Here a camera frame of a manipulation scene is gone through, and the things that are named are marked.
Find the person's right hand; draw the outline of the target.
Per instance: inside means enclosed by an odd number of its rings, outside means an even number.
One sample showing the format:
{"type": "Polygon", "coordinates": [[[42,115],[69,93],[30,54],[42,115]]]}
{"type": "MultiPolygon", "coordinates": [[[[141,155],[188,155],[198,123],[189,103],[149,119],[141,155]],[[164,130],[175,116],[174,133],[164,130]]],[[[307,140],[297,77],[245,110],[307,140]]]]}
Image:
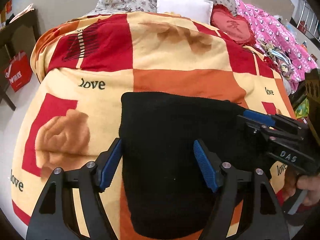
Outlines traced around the person's right hand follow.
{"type": "Polygon", "coordinates": [[[292,197],[296,189],[307,190],[307,195],[302,204],[304,206],[313,206],[320,199],[320,177],[316,176],[298,176],[297,171],[289,166],[285,171],[285,180],[283,186],[283,200],[286,201],[292,197]]]}

